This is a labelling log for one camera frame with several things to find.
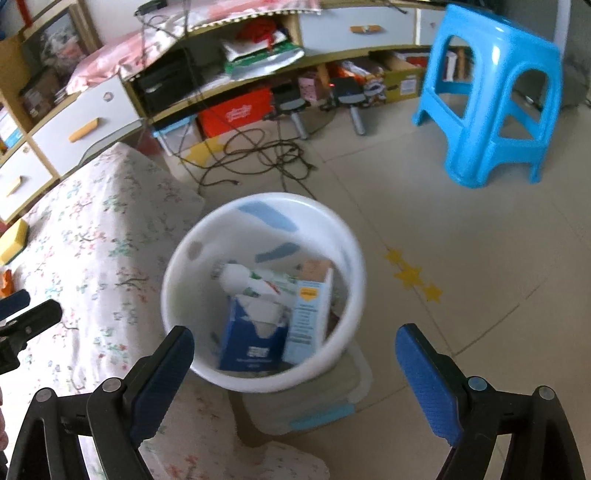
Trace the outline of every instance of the red box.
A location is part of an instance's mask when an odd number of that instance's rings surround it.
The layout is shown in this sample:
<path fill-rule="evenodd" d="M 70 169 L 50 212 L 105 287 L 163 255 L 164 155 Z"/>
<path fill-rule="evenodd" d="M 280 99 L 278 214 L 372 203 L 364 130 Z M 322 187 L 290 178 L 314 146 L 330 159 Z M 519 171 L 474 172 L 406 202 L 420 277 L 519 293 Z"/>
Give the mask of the red box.
<path fill-rule="evenodd" d="M 271 90 L 263 88 L 199 112 L 199 121 L 211 138 L 258 122 L 271 110 Z"/>

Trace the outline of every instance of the white bucket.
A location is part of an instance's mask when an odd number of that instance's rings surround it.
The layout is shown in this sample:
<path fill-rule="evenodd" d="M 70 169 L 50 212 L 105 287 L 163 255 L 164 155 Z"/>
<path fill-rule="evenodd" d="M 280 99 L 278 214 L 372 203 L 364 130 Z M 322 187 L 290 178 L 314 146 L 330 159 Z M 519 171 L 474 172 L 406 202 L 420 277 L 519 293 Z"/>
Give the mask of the white bucket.
<path fill-rule="evenodd" d="M 322 348 L 302 364 L 266 377 L 218 370 L 228 300 L 211 278 L 213 267 L 234 260 L 249 268 L 297 274 L 296 266 L 308 258 L 332 260 L 345 289 L 340 321 Z M 365 280 L 359 244 L 337 214 L 299 195 L 261 193 L 214 210 L 181 241 L 164 276 L 162 317 L 167 332 L 175 325 L 193 332 L 191 369 L 201 377 L 229 390 L 275 392 L 317 377 L 339 360 L 361 319 Z"/>

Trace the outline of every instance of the floral bedsheet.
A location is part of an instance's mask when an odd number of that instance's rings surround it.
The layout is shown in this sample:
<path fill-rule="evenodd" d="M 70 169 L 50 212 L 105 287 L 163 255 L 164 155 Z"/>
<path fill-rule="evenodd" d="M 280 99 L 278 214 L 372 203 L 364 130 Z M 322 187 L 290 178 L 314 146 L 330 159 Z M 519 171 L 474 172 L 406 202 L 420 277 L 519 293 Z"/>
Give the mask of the floral bedsheet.
<path fill-rule="evenodd" d="M 43 197 L 26 216 L 30 238 L 12 265 L 32 304 L 60 302 L 61 322 L 29 342 L 0 378 L 8 457 L 37 390 L 93 391 L 124 377 L 165 337 L 160 288 L 168 260 L 199 220 L 203 199 L 132 148 L 117 144 Z M 91 479 L 104 474 L 80 442 Z M 158 479 L 329 477 L 311 455 L 271 442 L 240 443 L 225 390 L 189 372 L 158 433 L 140 451 Z"/>

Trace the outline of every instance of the white drawer front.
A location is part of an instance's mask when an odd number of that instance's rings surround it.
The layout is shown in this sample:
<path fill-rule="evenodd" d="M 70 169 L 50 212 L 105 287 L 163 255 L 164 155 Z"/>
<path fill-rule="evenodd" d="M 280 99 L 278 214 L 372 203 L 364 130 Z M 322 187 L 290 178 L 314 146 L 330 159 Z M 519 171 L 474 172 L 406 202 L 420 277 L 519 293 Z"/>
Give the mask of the white drawer front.
<path fill-rule="evenodd" d="M 412 45 L 414 9 L 407 14 L 390 7 L 329 8 L 320 15 L 300 15 L 301 37 L 306 55 L 321 55 L 356 48 Z M 378 25 L 374 33 L 353 33 L 351 27 Z"/>
<path fill-rule="evenodd" d="M 75 142 L 68 137 L 92 120 L 99 126 Z M 82 93 L 76 101 L 58 113 L 33 135 L 41 151 L 60 176 L 80 163 L 84 153 L 99 140 L 135 121 L 139 116 L 115 76 Z"/>
<path fill-rule="evenodd" d="M 445 17 L 445 10 L 417 9 L 416 45 L 433 45 L 443 17 Z M 455 37 L 450 45 L 466 47 L 468 44 L 461 38 Z"/>
<path fill-rule="evenodd" d="M 21 184 L 7 196 L 6 193 L 19 177 Z M 0 219 L 11 219 L 51 180 L 51 173 L 25 143 L 0 167 Z"/>

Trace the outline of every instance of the white bottle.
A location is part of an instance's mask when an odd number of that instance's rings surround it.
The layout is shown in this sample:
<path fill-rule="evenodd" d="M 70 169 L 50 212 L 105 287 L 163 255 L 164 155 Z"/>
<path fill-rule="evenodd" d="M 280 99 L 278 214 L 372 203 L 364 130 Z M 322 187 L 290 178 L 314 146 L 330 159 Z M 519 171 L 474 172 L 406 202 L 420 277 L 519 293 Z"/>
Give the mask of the white bottle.
<path fill-rule="evenodd" d="M 212 271 L 223 291 L 230 296 L 246 295 L 292 308 L 296 297 L 296 279 L 271 270 L 251 270 L 237 263 L 218 263 Z"/>

